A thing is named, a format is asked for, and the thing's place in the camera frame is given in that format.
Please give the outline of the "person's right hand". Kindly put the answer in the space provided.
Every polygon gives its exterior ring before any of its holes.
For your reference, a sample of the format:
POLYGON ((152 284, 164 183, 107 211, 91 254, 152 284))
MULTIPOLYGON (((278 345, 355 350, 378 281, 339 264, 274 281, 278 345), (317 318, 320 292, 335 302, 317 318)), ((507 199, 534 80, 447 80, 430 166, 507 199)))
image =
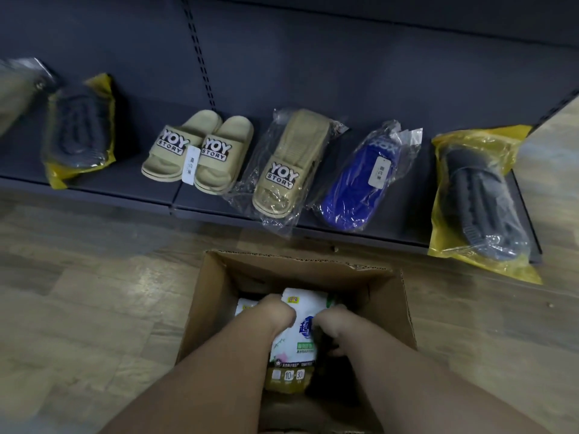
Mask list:
POLYGON ((328 354, 334 357, 358 357, 365 321, 345 306, 327 308, 313 318, 313 328, 323 333, 328 354))

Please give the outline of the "person's left hand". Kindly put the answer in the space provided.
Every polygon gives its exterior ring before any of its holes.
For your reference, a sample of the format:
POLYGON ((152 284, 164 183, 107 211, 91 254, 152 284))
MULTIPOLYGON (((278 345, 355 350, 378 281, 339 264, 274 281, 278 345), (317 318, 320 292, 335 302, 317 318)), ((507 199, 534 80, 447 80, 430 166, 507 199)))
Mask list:
POLYGON ((280 332, 280 297, 281 294, 271 293, 265 296, 256 306, 246 309, 251 319, 259 329, 275 339, 280 332))

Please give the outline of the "white printed refill packet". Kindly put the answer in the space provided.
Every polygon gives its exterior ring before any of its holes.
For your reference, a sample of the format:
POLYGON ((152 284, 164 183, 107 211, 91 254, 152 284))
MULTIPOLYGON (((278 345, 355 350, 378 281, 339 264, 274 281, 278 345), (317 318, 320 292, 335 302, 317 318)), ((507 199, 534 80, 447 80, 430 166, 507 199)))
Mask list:
POLYGON ((335 296, 323 291, 286 288, 281 301, 294 310, 295 320, 272 343, 264 390, 302 394, 313 377, 317 358, 313 318, 333 306, 335 296))

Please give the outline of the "person's left forearm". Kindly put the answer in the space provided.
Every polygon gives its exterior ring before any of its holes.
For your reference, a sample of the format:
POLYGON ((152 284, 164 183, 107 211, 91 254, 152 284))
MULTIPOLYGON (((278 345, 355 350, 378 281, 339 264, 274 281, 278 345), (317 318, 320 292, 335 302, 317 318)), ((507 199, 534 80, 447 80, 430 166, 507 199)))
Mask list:
POLYGON ((257 307, 240 314, 99 434, 258 434, 266 358, 279 327, 257 307))

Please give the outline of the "person's right forearm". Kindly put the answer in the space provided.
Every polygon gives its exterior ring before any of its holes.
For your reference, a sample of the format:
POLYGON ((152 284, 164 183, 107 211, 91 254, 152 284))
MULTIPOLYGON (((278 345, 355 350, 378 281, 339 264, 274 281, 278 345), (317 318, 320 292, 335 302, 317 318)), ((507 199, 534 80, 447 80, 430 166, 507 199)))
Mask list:
POLYGON ((337 340, 384 434, 550 434, 364 319, 346 324, 337 340))

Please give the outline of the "brown cardboard box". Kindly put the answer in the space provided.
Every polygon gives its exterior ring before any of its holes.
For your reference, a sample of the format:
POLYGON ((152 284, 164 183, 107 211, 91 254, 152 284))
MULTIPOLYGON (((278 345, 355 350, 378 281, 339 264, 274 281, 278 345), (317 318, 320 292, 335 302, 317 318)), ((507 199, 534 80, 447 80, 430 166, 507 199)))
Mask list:
MULTIPOLYGON (((416 338, 400 271, 390 266, 336 260, 208 251, 186 322, 176 364, 218 333, 234 317, 239 298, 262 299, 284 288, 324 291, 349 310, 384 329, 413 350, 416 338)), ((383 434, 350 362, 329 355, 331 340, 319 343, 315 368, 278 364, 278 384, 305 377, 304 391, 262 393, 258 430, 309 434, 383 434)))

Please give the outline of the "beige slippers in clear bag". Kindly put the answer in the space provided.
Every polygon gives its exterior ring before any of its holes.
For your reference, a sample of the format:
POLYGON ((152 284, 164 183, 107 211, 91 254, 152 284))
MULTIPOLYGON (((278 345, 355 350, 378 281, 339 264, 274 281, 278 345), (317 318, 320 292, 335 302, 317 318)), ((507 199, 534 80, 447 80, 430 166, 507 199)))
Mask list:
POLYGON ((289 237, 328 145, 350 128, 305 108, 277 108, 224 199, 267 231, 289 237))

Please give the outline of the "blue slippers in clear bag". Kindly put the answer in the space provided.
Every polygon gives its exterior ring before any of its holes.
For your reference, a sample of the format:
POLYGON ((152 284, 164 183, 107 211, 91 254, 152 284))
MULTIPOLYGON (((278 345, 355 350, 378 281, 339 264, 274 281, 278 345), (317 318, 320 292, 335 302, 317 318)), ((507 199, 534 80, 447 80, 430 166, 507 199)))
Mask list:
POLYGON ((409 173, 422 148, 423 131, 403 129, 397 120, 383 122, 323 183, 308 209, 338 231, 363 231, 388 188, 409 173))

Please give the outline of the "beige slide slipper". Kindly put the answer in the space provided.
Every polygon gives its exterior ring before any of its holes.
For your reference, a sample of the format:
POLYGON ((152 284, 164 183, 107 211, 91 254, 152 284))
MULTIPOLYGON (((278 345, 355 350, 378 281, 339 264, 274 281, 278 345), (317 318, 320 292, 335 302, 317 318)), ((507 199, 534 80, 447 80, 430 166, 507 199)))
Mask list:
POLYGON ((254 135, 244 116, 232 116, 206 136, 195 173, 194 186, 207 194, 224 195, 234 186, 254 135))
POLYGON ((141 165, 141 174, 156 182, 180 181, 187 147, 200 147, 222 123, 214 111, 200 110, 181 125, 165 125, 141 165))

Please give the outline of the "white hang tag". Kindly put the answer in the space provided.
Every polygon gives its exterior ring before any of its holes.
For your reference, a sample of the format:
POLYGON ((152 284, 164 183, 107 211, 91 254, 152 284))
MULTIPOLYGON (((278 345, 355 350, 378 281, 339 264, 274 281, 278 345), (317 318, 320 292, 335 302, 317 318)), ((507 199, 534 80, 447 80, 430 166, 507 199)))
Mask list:
POLYGON ((184 166, 182 169, 181 180, 190 186, 195 185, 196 170, 199 164, 201 150, 196 146, 189 145, 186 147, 184 166))

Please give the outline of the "grey slippers in yellow bag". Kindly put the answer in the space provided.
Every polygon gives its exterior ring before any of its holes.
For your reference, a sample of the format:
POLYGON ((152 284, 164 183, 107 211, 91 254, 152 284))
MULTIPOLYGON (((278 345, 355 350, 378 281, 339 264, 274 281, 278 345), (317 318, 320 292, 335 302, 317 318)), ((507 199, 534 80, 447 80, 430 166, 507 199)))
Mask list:
POLYGON ((531 241, 505 178, 531 130, 529 125, 510 125, 432 138, 438 188, 429 256, 543 284, 530 263, 531 241))

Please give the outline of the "dark grey metal shelf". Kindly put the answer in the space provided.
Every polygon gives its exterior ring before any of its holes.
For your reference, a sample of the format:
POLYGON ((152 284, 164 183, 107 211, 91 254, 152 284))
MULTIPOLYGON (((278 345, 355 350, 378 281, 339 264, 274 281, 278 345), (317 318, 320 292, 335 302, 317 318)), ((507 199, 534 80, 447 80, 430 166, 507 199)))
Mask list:
MULTIPOLYGON (((216 112, 262 135, 275 108, 350 127, 347 143, 394 118, 430 138, 534 128, 579 95, 579 0, 189 0, 216 112)), ((40 160, 46 106, 0 140, 0 190, 36 192, 222 225, 257 227, 192 186, 145 178, 166 124, 209 108, 179 0, 0 0, 0 58, 36 57, 65 83, 112 75, 120 156, 53 190, 40 160)))

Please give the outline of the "slotted shelf upright strip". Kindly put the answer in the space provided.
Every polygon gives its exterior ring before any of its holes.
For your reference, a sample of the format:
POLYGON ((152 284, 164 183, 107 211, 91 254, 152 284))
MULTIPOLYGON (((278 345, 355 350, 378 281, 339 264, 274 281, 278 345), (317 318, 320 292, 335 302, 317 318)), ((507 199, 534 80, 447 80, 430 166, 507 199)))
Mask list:
POLYGON ((206 67, 206 63, 204 60, 204 55, 203 55, 203 51, 201 48, 201 43, 199 41, 198 31, 197 31, 195 20, 193 17, 193 11, 191 8, 190 1, 189 0, 179 0, 179 1, 180 1, 182 10, 184 12, 184 15, 186 17, 189 35, 190 35, 191 41, 193 43, 193 48, 195 51, 195 58, 196 58, 198 65, 199 65, 201 80, 202 80, 202 83, 204 86, 204 90, 206 92, 209 108, 212 111, 216 111, 217 106, 215 103, 213 89, 212 89, 211 81, 210 81, 210 78, 209 78, 209 75, 207 72, 207 67, 206 67))

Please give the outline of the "dark slippers in yellow bag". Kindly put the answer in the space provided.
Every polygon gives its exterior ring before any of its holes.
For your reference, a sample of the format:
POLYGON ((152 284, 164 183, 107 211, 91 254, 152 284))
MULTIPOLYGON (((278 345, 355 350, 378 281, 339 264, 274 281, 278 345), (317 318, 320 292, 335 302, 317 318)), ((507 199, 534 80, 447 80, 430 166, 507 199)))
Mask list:
POLYGON ((52 189, 67 189, 68 181, 116 162, 115 117, 109 73, 61 86, 49 96, 40 155, 52 189))

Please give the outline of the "pale slippers in clear bag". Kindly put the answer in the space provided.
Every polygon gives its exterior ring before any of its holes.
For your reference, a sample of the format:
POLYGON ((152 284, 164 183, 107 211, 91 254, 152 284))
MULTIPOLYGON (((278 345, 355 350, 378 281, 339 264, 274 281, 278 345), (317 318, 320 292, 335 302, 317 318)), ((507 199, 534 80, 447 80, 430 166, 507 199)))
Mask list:
POLYGON ((0 59, 0 138, 57 78, 38 58, 0 59))

